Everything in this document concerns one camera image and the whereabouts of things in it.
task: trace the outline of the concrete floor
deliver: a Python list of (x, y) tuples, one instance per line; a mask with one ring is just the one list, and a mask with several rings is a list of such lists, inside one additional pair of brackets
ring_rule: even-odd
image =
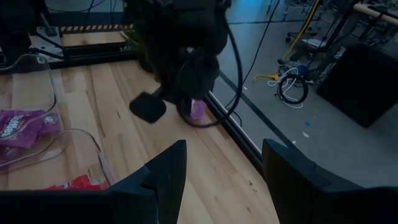
[[(260, 13), (267, 10), (267, 4), (263, 1), (235, 1), (238, 3), (233, 4), (233, 13), (229, 14), (230, 20), (242, 19), (247, 22), (268, 19)], [(258, 13), (248, 13), (246, 9), (256, 9)], [(275, 14), (273, 21), (281, 20), (281, 16), (282, 14)], [(241, 55), (244, 75), (252, 64), (266, 25), (231, 25)], [(286, 33), (297, 32), (301, 25), (302, 22), (270, 24), (254, 67), (244, 84), (244, 94), (295, 143), (299, 150), (320, 166), (364, 187), (398, 185), (397, 105), (374, 125), (365, 129), (320, 98), (314, 88), (310, 89), (304, 107), (296, 110), (285, 106), (274, 96), (276, 87), (267, 86), (267, 80), (252, 81), (256, 75), (275, 72), (277, 59), (290, 47), (290, 44), (285, 43)], [(219, 56), (219, 60), (221, 71), (236, 83), (236, 64), (230, 43)], [(222, 103), (229, 102), (234, 96), (234, 91), (221, 78), (216, 82), (214, 93)], [(300, 96), (300, 92), (295, 91), (289, 94)], [(236, 112), (243, 120), (243, 129), (259, 147), (264, 138), (281, 142), (242, 100)]]

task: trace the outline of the white cable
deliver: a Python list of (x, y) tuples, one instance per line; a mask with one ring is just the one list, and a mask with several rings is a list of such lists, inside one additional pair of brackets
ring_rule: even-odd
[[(278, 84), (280, 83), (280, 81), (281, 81), (285, 76), (287, 76), (287, 75), (289, 74), (289, 72), (291, 72), (291, 71), (293, 71), (293, 70), (296, 72), (296, 75), (299, 75), (299, 70), (298, 70), (297, 68), (291, 68), (291, 69), (287, 70), (285, 73), (283, 73), (282, 76), (279, 77), (278, 81), (268, 81), (268, 82), (267, 82), (267, 85), (268, 85), (269, 87), (273, 87), (273, 86), (278, 85)], [(290, 99), (290, 100), (298, 101), (298, 99), (286, 95), (286, 93), (288, 92), (288, 90), (289, 90), (289, 89), (294, 85), (294, 83), (296, 82), (296, 79), (297, 79), (297, 78), (295, 78), (295, 79), (292, 81), (292, 83), (290, 84), (289, 87), (287, 87), (287, 85), (289, 84), (289, 81), (287, 80), (286, 83), (282, 85), (282, 88), (287, 87), (286, 90), (284, 90), (284, 92), (283, 92), (283, 95), (284, 95), (286, 98), (288, 98), (288, 99)], [(282, 102), (283, 102), (286, 106), (289, 106), (289, 107), (294, 108), (294, 109), (300, 109), (300, 108), (302, 108), (302, 107), (304, 106), (303, 103), (300, 103), (299, 106), (292, 106), (292, 105), (286, 103), (286, 102), (283, 101), (283, 100), (282, 100)]]

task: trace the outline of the transparent acrylic box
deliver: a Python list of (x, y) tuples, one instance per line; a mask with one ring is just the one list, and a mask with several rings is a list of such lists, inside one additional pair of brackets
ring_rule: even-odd
[(0, 69), (0, 86), (0, 190), (45, 189), (84, 174), (114, 183), (91, 135), (63, 130), (45, 58), (23, 55)]

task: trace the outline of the yellow cable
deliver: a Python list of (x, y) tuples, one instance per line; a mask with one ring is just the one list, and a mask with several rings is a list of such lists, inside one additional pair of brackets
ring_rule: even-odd
[[(290, 54), (291, 51), (293, 50), (293, 48), (294, 48), (294, 46), (296, 45), (296, 43), (301, 39), (301, 36), (302, 36), (303, 33), (307, 30), (308, 25), (310, 25), (310, 22), (311, 22), (313, 16), (315, 15), (315, 11), (317, 10), (317, 7), (316, 7), (316, 6), (318, 5), (319, 2), (320, 2), (320, 0), (316, 0), (316, 1), (315, 1), (315, 4), (313, 5), (313, 7), (312, 7), (312, 9), (311, 9), (311, 12), (310, 12), (309, 17), (308, 17), (307, 21), (305, 21), (305, 24), (304, 24), (304, 26), (303, 26), (303, 29), (300, 30), (300, 32), (298, 33), (298, 36), (297, 36), (296, 39), (293, 41), (293, 44), (290, 46), (290, 48), (288, 49), (288, 51), (287, 51), (287, 52), (285, 53), (285, 55), (282, 57), (282, 60), (283, 60), (283, 61), (287, 58), (287, 56), (289, 56), (289, 54)], [(256, 76), (253, 78), (253, 81), (256, 82), (256, 81), (259, 81), (259, 80), (262, 80), (262, 79), (265, 79), (265, 78), (269, 78), (269, 77), (270, 77), (270, 75), (256, 75)]]

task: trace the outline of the wooden tabletop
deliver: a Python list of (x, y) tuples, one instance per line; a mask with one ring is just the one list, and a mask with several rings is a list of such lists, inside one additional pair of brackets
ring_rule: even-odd
[[(64, 45), (117, 41), (122, 41), (118, 32), (63, 37)], [(266, 183), (221, 126), (191, 128), (168, 103), (166, 114), (154, 124), (130, 113), (132, 99), (159, 87), (136, 62), (54, 70), (52, 78), (63, 127), (89, 131), (104, 151), (116, 180), (133, 173), (175, 141), (187, 140), (187, 181), (178, 223), (279, 222)], [(12, 93), (38, 91), (34, 83), (26, 86), (31, 87), (26, 90), (13, 84), (14, 88), (0, 91), (1, 99), (10, 99)], [(212, 119), (207, 112), (203, 122)], [(0, 187), (42, 189), (79, 173), (73, 170), (97, 164), (94, 147), (81, 144), (83, 139), (74, 138), (72, 150), (51, 160), (3, 174)]]
[[(354, 5), (354, 10), (358, 11), (358, 12), (361, 12), (363, 14), (366, 14), (368, 16), (374, 17), (374, 18), (377, 18), (377, 17), (380, 16), (380, 12), (377, 12), (377, 11), (375, 11), (373, 9), (370, 9), (370, 8), (368, 8), (368, 6), (369, 6), (369, 4), (357, 3), (357, 4)], [(386, 22), (388, 22), (390, 24), (398, 26), (398, 19), (393, 18), (391, 16), (382, 15), (380, 20), (386, 21)]]

